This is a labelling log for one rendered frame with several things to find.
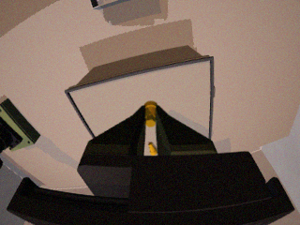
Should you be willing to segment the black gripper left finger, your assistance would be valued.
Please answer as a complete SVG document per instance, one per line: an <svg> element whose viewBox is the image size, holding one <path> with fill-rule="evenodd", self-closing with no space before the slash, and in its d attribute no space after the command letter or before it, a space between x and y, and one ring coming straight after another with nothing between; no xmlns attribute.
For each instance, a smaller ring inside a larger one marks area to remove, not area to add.
<svg viewBox="0 0 300 225"><path fill-rule="evenodd" d="M143 156L144 143L145 105L126 120L90 140L83 154L93 152Z"/></svg>

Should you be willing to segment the yellow wire connector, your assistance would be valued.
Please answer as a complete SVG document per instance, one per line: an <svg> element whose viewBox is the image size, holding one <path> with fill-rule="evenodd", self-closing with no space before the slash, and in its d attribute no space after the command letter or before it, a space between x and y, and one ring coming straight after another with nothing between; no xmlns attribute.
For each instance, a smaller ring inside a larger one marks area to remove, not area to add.
<svg viewBox="0 0 300 225"><path fill-rule="evenodd" d="M145 105L145 124L148 127L153 127L156 123L156 102L147 101Z"/></svg>
<svg viewBox="0 0 300 225"><path fill-rule="evenodd" d="M151 142L148 145L149 145L149 149L150 149L150 154L152 156L156 155L157 154L157 149L154 147L154 145Z"/></svg>

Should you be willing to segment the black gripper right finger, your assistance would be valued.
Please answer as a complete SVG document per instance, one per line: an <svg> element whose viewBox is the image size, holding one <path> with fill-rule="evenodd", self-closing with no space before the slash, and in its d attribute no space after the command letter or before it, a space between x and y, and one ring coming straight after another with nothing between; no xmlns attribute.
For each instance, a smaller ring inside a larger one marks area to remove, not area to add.
<svg viewBox="0 0 300 225"><path fill-rule="evenodd" d="M218 153L213 141L169 116L158 105L156 105L156 137L158 156Z"/></svg>

